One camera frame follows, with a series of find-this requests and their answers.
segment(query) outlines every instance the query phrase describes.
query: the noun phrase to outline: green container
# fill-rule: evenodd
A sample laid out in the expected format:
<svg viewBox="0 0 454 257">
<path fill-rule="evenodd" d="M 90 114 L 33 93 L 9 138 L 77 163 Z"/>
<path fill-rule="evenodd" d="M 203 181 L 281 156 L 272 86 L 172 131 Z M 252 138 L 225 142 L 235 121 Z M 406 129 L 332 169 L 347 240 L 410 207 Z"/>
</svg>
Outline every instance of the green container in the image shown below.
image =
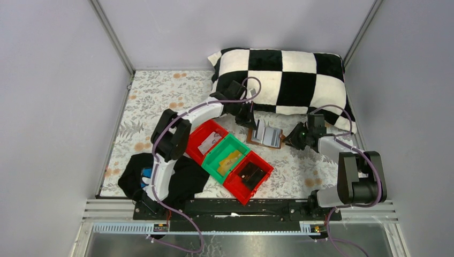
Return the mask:
<svg viewBox="0 0 454 257">
<path fill-rule="evenodd" d="M 240 158 L 237 162 L 232 165 L 230 170 L 228 170 L 224 176 L 217 172 L 217 168 L 219 168 L 219 162 L 223 159 L 227 158 L 229 154 L 238 150 L 241 153 Z M 240 163 L 240 161 L 249 153 L 249 147 L 245 146 L 242 142 L 240 142 L 236 137 L 228 134 L 221 142 L 215 146 L 205 157 L 203 160 L 202 168 L 204 168 L 210 175 L 212 175 L 219 183 L 223 184 L 226 177 L 229 173 Z"/>
</svg>

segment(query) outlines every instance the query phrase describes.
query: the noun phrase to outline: white panel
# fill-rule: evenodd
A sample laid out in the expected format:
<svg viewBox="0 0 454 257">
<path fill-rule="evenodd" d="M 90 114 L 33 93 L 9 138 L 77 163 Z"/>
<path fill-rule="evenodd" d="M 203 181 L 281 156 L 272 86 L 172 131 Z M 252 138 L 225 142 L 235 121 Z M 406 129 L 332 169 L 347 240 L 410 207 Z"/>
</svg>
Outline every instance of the white panel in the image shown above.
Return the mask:
<svg viewBox="0 0 454 257">
<path fill-rule="evenodd" d="M 373 0 L 102 0 L 137 69 L 205 69 L 223 48 L 344 56 Z"/>
<path fill-rule="evenodd" d="M 385 1 L 346 73 L 412 256 L 454 244 L 453 1 Z"/>
<path fill-rule="evenodd" d="M 128 73 L 89 1 L 0 4 L 1 256 L 67 256 Z"/>
</svg>

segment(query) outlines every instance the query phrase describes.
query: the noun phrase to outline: black and white pillow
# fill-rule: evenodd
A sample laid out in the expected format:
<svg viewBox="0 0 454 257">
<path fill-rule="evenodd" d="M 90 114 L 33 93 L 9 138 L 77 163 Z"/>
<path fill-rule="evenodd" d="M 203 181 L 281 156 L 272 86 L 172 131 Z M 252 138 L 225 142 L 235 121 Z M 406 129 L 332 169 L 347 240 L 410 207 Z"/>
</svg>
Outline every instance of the black and white pillow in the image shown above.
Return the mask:
<svg viewBox="0 0 454 257">
<path fill-rule="evenodd" d="M 344 85 L 344 66 L 335 54 L 272 49 L 227 48 L 208 57 L 215 68 L 213 92 L 223 90 L 235 80 L 257 77 L 261 93 L 254 99 L 254 110 L 277 114 L 306 114 L 325 104 L 344 108 L 357 128 Z M 246 83 L 258 90 L 255 80 Z M 320 111 L 325 120 L 342 130 L 349 130 L 347 116 L 339 109 Z"/>
</svg>

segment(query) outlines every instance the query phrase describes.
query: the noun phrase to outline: red container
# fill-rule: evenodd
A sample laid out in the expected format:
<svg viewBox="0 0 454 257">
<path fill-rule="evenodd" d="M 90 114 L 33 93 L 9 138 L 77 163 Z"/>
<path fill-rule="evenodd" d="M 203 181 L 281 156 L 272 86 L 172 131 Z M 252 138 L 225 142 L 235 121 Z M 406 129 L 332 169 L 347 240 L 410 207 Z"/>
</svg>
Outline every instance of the red container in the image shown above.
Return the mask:
<svg viewBox="0 0 454 257">
<path fill-rule="evenodd" d="M 266 175 L 260 180 L 260 182 L 255 186 L 254 190 L 247 188 L 241 181 L 239 173 L 241 170 L 249 163 L 252 162 L 257 165 L 260 169 L 266 172 Z M 271 172 L 273 171 L 273 166 L 268 164 L 259 155 L 253 151 L 249 152 L 246 157 L 230 172 L 227 178 L 224 181 L 223 186 L 229 190 L 230 193 L 235 196 L 238 201 L 243 205 L 246 205 L 249 202 L 249 199 L 255 195 L 259 186 L 269 178 Z"/>
<path fill-rule="evenodd" d="M 209 136 L 211 133 L 216 132 L 221 136 L 218 142 L 216 142 L 210 150 L 208 150 L 205 154 L 202 154 L 198 147 L 202 144 L 202 142 Z M 189 135 L 189 141 L 186 147 L 186 153 L 195 160 L 198 165 L 202 165 L 203 160 L 207 156 L 207 154 L 219 143 L 226 135 L 228 135 L 228 131 L 225 130 L 223 127 L 219 126 L 214 120 L 210 119 L 200 125 L 198 128 L 194 130 L 194 132 Z"/>
</svg>

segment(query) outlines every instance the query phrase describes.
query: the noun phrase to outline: leaf pattern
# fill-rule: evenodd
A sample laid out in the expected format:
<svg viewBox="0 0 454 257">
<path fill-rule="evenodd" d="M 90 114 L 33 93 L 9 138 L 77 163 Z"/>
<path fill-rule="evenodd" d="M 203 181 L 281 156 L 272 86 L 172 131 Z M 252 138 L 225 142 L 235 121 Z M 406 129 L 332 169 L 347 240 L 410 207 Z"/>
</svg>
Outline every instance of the leaf pattern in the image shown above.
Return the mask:
<svg viewBox="0 0 454 257">
<path fill-rule="evenodd" d="M 120 172 L 106 173 L 101 196 L 125 196 L 117 183 L 131 155 L 151 152 L 149 137 L 165 109 L 181 111 L 206 99 L 211 92 L 212 75 L 212 71 L 136 72 L 106 168 L 119 169 Z M 257 111 L 254 116 L 265 120 L 270 126 L 281 128 L 284 135 L 288 135 L 298 122 L 306 121 L 304 115 Z M 233 116 L 225 115 L 215 120 L 240 141 L 246 141 L 247 129 L 236 125 Z M 341 131 L 329 126 L 328 133 L 339 134 Z M 343 140 L 352 143 L 349 137 L 343 137 Z M 254 198 L 306 198 L 312 190 L 337 183 L 337 165 L 309 148 L 296 150 L 289 146 L 283 146 L 282 149 L 248 146 L 274 167 L 271 176 L 260 186 Z M 234 198 L 213 177 L 208 179 L 203 192 L 196 197 Z"/>
</svg>

